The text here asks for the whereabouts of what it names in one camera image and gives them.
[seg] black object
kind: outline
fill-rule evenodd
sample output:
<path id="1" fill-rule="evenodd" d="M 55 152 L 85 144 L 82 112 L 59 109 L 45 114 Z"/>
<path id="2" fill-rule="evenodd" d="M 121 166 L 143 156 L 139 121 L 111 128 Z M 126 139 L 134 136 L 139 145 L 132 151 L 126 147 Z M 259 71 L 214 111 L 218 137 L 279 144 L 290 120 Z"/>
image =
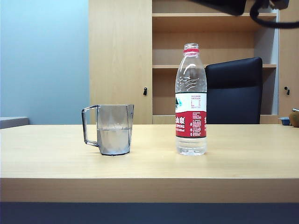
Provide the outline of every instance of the black object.
<path id="1" fill-rule="evenodd" d="M 274 9 L 286 9 L 289 6 L 290 0 L 270 0 L 271 7 Z"/>
<path id="2" fill-rule="evenodd" d="M 289 96 L 290 95 L 290 90 L 287 86 L 285 86 L 285 90 L 287 90 L 286 94 Z"/>
<path id="3" fill-rule="evenodd" d="M 246 0 L 191 0 L 231 15 L 242 15 Z"/>
<path id="4" fill-rule="evenodd" d="M 210 8 L 214 8 L 218 11 L 228 13 L 231 15 L 242 15 L 245 10 L 246 0 L 190 0 Z M 271 7 L 273 9 L 285 9 L 289 6 L 289 0 L 256 0 L 253 7 L 250 10 L 251 18 L 258 24 L 269 28 L 282 28 L 291 29 L 298 28 L 299 21 L 297 22 L 275 22 L 264 21 L 258 18 L 258 10 L 261 8 Z"/>
<path id="5" fill-rule="evenodd" d="M 263 5 L 266 2 L 270 2 L 270 5 L 273 8 L 278 9 L 284 9 L 287 8 L 289 5 L 288 0 L 256 0 L 254 5 L 252 6 L 250 10 L 250 16 L 251 18 L 257 22 L 258 24 L 264 26 L 264 27 L 270 27 L 270 28 L 281 28 L 281 29 L 292 29 L 292 28 L 299 28 L 299 21 L 297 22 L 275 22 L 275 21 L 265 21 L 260 18 L 258 18 L 259 12 L 258 10 L 263 7 Z"/>
<path id="6" fill-rule="evenodd" d="M 259 124 L 262 69 L 259 57 L 208 65 L 207 123 Z"/>
<path id="7" fill-rule="evenodd" d="M 148 94 L 148 88 L 145 87 L 145 88 L 143 89 L 143 94 L 144 94 L 145 96 Z"/>

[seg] wooden table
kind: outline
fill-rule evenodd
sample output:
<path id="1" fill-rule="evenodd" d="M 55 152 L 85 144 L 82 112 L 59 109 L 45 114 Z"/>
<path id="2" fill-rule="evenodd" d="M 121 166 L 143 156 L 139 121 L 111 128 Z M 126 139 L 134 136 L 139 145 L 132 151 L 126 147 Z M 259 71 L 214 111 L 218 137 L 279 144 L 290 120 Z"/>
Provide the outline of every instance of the wooden table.
<path id="1" fill-rule="evenodd" d="M 176 152 L 174 125 L 134 125 L 131 153 L 115 157 L 86 145 L 81 125 L 2 129 L 1 201 L 299 202 L 299 128 L 207 128 L 197 157 Z"/>

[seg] black cable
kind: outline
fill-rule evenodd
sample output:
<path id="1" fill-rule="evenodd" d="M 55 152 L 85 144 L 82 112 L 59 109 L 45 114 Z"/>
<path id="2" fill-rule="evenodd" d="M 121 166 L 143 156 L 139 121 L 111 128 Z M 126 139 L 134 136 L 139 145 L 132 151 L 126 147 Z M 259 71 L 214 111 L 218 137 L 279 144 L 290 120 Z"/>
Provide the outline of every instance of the black cable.
<path id="1" fill-rule="evenodd" d="M 265 21 L 258 18 L 259 12 L 258 10 L 263 6 L 264 0 L 256 0 L 254 5 L 250 10 L 251 18 L 257 22 L 258 24 L 269 27 L 269 28 L 279 28 L 279 29 L 293 29 L 299 28 L 299 21 L 297 22 L 273 22 L 273 21 Z"/>

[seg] bottle label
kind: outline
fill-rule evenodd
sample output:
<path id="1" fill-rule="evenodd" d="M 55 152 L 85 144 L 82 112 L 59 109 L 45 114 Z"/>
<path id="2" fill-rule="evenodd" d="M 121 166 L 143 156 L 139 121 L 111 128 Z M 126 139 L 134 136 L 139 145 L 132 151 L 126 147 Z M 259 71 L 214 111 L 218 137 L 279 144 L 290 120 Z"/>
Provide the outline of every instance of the bottle label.
<path id="1" fill-rule="evenodd" d="M 176 93 L 176 136 L 206 137 L 206 92 Z"/>

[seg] cabinet door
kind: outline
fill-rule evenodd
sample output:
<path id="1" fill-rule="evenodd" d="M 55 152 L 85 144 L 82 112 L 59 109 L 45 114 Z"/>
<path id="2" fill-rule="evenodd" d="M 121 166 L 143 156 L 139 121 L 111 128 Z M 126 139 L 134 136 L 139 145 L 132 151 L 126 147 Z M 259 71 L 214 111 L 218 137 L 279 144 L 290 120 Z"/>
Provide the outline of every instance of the cabinet door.
<path id="1" fill-rule="evenodd" d="M 151 0 L 89 0 L 89 61 L 90 103 L 134 104 L 134 124 L 151 124 Z"/>
<path id="2" fill-rule="evenodd" d="M 299 20 L 299 1 L 290 1 L 281 10 L 280 21 Z M 299 108 L 299 28 L 279 31 L 279 115 L 289 116 L 292 108 Z M 285 86 L 290 89 L 287 95 Z"/>

